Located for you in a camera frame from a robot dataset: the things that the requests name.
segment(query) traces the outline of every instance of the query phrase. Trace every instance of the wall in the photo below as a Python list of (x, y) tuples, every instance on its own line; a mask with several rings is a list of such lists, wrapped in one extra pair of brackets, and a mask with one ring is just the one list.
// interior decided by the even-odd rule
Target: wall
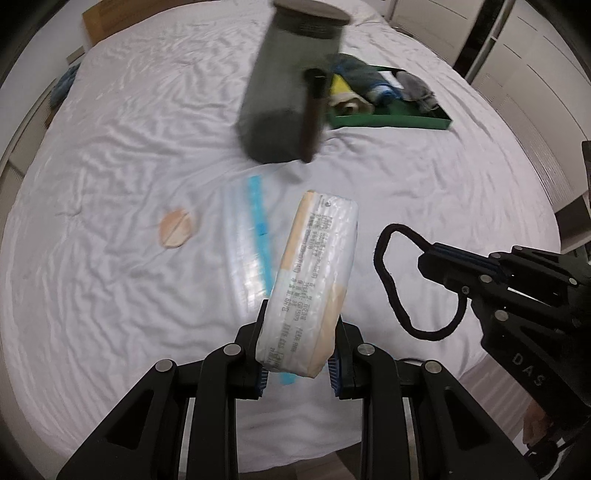
[(47, 86), (67, 70), (66, 57), (78, 47), (90, 48), (82, 12), (96, 0), (70, 0), (39, 30), (23, 50), (0, 87), (0, 155)]

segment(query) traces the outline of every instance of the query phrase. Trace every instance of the packaged item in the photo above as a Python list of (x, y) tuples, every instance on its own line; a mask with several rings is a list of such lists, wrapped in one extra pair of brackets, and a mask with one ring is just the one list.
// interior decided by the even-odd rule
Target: packaged item
[(303, 196), (256, 345), (256, 360), (268, 370), (313, 378), (332, 355), (357, 218), (352, 200), (314, 191)]
[(258, 177), (238, 178), (224, 185), (223, 221), (235, 312), (241, 324), (254, 322), (272, 287)]

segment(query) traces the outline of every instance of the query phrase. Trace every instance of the blue cloth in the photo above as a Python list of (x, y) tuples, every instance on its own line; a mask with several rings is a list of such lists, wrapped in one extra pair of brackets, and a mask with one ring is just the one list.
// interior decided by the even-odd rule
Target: blue cloth
[(49, 97), (49, 106), (51, 108), (55, 108), (60, 103), (62, 103), (66, 97), (68, 96), (68, 92), (70, 88), (72, 88), (72, 84), (74, 83), (74, 79), (76, 78), (76, 73), (78, 72), (78, 67), (80, 64), (74, 65), (70, 67), (64, 75), (56, 83), (56, 86), (53, 87), (51, 91), (51, 96)]

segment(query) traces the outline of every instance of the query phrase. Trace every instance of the white bed sheet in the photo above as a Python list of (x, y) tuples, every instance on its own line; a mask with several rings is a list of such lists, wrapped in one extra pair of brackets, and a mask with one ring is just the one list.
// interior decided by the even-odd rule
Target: white bed sheet
[[(483, 357), (468, 312), (438, 343), (408, 336), (372, 265), (380, 231), (410, 225), (429, 241), (487, 255), (512, 245), (559, 251), (550, 203), (509, 128), (447, 64), (389, 28), (358, 0), (343, 51), (423, 78), (449, 131), (327, 131), (316, 159), (257, 166), (236, 121), (271, 9), (265, 0), (178, 7), (106, 39), (86, 56), (34, 160), (0, 252), (1, 336), (19, 406), (58, 453), (71, 455), (161, 358), (202, 359), (239, 327), (226, 273), (221, 189), (262, 175), (277, 266), (301, 195), (355, 199), (359, 238), (343, 318), (396, 357), (436, 358), (456, 376)], [(198, 230), (163, 250), (157, 226), (183, 207)], [(422, 329), (453, 316), (457, 298), (418, 273), (394, 238), (386, 255)], [(359, 402), (337, 401), (326, 371), (238, 403), (242, 471), (325, 455), (360, 439)]]

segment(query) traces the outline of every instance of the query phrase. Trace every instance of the white cabinet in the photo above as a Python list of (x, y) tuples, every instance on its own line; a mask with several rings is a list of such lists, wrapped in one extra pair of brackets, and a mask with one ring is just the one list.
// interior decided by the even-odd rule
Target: white cabinet
[(398, 0), (392, 25), (402, 27), (453, 64), (484, 0)]
[(563, 250), (591, 239), (581, 146), (591, 138), (591, 82), (556, 29), (518, 0), (472, 86), (513, 130), (561, 212)]

